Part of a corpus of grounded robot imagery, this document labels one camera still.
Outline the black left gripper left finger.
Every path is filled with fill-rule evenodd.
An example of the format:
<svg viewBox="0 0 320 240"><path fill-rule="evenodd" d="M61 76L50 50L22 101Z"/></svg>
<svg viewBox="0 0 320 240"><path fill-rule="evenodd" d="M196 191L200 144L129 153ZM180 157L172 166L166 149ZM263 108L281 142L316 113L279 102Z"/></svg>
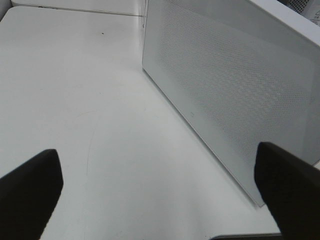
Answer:
<svg viewBox="0 0 320 240"><path fill-rule="evenodd" d="M58 152L46 149L0 179L0 238L39 240L61 196Z"/></svg>

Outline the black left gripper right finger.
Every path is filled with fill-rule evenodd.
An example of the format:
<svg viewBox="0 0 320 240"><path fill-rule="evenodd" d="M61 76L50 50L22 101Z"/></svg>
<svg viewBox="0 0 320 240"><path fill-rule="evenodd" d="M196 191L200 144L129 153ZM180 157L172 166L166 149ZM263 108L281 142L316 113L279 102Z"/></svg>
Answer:
<svg viewBox="0 0 320 240"><path fill-rule="evenodd" d="M271 142L260 142L254 181L285 240L320 238L320 171Z"/></svg>

